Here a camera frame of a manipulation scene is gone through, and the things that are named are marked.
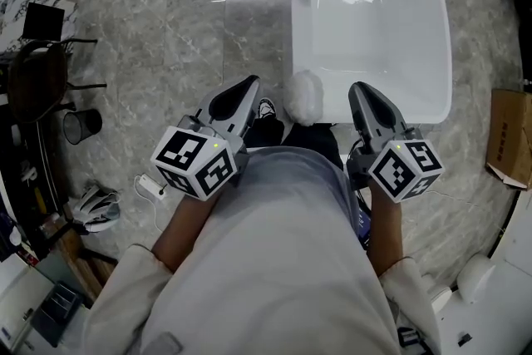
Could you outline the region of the black blue belt device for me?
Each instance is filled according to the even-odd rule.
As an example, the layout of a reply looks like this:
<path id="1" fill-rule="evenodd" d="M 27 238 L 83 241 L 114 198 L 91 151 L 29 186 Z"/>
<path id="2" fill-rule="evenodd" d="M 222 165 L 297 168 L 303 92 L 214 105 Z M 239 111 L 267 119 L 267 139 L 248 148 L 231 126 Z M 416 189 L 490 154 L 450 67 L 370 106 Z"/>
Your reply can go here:
<path id="1" fill-rule="evenodd" d="M 397 329 L 401 355 L 424 355 L 424 339 L 414 328 L 400 327 Z"/>

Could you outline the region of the brown wicker chair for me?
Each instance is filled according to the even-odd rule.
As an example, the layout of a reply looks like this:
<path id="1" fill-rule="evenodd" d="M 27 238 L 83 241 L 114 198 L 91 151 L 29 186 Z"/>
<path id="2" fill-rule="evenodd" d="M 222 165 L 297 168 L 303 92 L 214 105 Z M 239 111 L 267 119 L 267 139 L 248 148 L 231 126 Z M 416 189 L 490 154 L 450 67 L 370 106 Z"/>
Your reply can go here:
<path id="1" fill-rule="evenodd" d="M 96 44 L 96 39 L 68 38 L 61 42 L 34 40 L 13 59 L 7 78 L 7 101 L 22 124 L 41 120 L 60 104 L 67 91 L 105 88 L 106 84 L 75 86 L 68 81 L 66 45 Z"/>

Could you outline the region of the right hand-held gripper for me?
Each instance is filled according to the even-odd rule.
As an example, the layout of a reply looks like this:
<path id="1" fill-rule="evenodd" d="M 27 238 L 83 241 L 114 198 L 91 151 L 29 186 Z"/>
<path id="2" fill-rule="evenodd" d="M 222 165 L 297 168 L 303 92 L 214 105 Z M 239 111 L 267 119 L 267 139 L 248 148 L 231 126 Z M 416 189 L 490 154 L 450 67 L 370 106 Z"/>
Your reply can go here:
<path id="1" fill-rule="evenodd" d="M 418 129 L 408 129 L 395 104 L 375 87 L 355 82 L 348 99 L 361 136 L 378 137 L 349 154 L 347 174 L 352 187 L 360 190 L 372 180 L 396 203 L 425 193 L 445 171 L 433 144 Z M 389 128 L 404 132 L 382 138 Z"/>

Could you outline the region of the white cabinet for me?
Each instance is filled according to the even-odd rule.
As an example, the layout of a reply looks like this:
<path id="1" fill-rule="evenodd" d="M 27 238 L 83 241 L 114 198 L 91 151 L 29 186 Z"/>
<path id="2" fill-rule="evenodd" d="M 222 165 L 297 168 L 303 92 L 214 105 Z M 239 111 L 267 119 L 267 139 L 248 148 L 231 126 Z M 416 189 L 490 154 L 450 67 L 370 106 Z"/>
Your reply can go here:
<path id="1" fill-rule="evenodd" d="M 480 301 L 466 304 L 456 293 L 440 311 L 442 355 L 532 352 L 532 190 L 520 193 L 492 259 Z"/>

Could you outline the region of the black mesh waste bin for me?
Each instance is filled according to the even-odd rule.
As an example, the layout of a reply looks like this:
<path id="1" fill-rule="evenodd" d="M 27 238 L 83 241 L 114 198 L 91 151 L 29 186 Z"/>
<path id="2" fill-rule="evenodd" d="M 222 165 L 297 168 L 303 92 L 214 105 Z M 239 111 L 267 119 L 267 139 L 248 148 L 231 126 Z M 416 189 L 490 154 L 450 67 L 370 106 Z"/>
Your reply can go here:
<path id="1" fill-rule="evenodd" d="M 62 122 L 63 134 L 72 145 L 78 145 L 102 128 L 101 114 L 96 109 L 71 111 L 65 114 Z"/>

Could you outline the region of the white cloth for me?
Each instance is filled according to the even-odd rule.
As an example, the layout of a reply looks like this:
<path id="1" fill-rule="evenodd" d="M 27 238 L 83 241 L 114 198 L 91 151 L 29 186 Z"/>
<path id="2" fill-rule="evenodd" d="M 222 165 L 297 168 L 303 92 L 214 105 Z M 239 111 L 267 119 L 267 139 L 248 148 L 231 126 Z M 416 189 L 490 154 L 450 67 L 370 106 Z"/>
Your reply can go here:
<path id="1" fill-rule="evenodd" d="M 283 107 L 301 126 L 317 124 L 323 117 L 323 84 L 309 70 L 298 71 L 284 84 Z"/>

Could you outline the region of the black cluttered desk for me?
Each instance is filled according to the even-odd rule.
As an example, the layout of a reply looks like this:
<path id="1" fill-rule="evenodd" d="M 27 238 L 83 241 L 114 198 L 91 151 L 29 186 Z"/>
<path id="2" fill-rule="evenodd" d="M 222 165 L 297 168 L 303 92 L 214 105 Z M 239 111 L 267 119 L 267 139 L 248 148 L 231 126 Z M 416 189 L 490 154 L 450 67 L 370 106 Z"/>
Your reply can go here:
<path id="1" fill-rule="evenodd" d="M 53 116 L 22 124 L 7 105 L 0 106 L 0 199 L 39 260 L 57 242 L 46 225 L 53 215 L 64 215 L 67 201 L 56 148 Z"/>

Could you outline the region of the white bathtub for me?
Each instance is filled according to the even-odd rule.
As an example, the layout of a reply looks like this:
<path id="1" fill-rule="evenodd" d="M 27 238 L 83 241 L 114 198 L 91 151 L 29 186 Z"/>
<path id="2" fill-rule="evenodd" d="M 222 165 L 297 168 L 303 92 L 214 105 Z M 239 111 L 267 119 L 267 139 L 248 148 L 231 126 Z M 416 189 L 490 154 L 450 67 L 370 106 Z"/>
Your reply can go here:
<path id="1" fill-rule="evenodd" d="M 292 56 L 285 73 L 323 84 L 326 123 L 352 121 L 348 91 L 363 81 L 413 124 L 451 108 L 451 40 L 445 0 L 291 0 Z"/>

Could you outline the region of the person's right forearm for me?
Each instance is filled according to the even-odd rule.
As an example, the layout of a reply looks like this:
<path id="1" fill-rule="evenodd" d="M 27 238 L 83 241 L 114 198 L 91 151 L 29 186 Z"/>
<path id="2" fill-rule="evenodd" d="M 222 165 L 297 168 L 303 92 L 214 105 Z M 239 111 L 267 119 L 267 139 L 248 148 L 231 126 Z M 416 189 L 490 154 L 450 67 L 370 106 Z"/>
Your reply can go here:
<path id="1" fill-rule="evenodd" d="M 371 193 L 371 225 L 367 256 L 378 277 L 403 259 L 401 205 L 394 203 L 374 181 Z"/>

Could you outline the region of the black square board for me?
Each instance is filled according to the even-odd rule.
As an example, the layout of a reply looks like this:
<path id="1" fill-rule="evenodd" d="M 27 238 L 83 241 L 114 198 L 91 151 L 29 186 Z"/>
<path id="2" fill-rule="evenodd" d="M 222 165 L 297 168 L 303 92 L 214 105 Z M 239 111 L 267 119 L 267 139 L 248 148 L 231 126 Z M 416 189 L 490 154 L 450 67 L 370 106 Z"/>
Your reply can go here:
<path id="1" fill-rule="evenodd" d="M 22 37 L 30 40 L 59 42 L 65 11 L 39 3 L 30 2 L 24 19 Z"/>

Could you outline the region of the person's white shirt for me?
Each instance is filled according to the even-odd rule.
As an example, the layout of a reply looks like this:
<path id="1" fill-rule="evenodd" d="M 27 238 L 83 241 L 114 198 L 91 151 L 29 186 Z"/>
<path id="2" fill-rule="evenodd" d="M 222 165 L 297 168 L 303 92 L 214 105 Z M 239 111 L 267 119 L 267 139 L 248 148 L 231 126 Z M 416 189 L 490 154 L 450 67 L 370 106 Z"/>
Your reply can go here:
<path id="1" fill-rule="evenodd" d="M 400 327 L 441 355 L 416 262 L 403 254 L 378 277 L 357 214 L 324 156 L 254 152 L 174 273 L 153 247 L 128 248 L 89 312 L 83 355 L 401 355 Z"/>

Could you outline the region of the white cylinder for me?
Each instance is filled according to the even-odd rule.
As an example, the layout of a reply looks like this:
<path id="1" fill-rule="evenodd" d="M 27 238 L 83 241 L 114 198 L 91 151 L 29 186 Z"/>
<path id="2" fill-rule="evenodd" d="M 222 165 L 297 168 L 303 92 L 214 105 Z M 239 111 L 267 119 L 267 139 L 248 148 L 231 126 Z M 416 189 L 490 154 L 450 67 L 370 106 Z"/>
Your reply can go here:
<path id="1" fill-rule="evenodd" d="M 467 304 L 479 302 L 496 268 L 495 263 L 483 254 L 473 255 L 456 278 L 461 298 Z"/>

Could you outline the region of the grey compartment tray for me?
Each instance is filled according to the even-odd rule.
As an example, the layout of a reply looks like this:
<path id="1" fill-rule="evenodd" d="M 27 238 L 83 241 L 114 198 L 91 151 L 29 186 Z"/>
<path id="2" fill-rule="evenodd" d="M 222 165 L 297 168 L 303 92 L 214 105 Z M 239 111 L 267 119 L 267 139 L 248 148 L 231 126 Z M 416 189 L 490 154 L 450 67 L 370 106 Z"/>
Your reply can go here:
<path id="1" fill-rule="evenodd" d="M 80 293 L 59 281 L 39 305 L 30 324 L 53 348 L 57 348 L 83 301 Z"/>

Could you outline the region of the brown wooden board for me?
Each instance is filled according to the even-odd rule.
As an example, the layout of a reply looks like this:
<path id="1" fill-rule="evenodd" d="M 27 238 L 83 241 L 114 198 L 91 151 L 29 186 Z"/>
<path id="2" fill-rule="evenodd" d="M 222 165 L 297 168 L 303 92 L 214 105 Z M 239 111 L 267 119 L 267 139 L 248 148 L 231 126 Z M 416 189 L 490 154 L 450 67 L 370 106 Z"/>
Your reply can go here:
<path id="1" fill-rule="evenodd" d="M 60 217 L 54 222 L 53 247 L 57 249 L 91 303 L 94 303 L 105 287 L 118 261 L 88 249 L 72 222 Z"/>

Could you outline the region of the person's black trousers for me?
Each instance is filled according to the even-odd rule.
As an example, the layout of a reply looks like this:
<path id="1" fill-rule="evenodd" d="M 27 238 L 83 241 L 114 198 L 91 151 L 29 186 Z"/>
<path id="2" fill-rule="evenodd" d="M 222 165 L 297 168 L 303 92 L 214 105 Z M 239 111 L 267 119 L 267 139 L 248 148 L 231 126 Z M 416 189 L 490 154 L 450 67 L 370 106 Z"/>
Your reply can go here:
<path id="1" fill-rule="evenodd" d="M 338 143 L 330 124 L 302 126 L 295 123 L 286 137 L 283 136 L 283 132 L 284 123 L 276 117 L 257 118 L 247 131 L 244 143 L 248 148 L 283 145 L 313 150 L 343 170 Z"/>

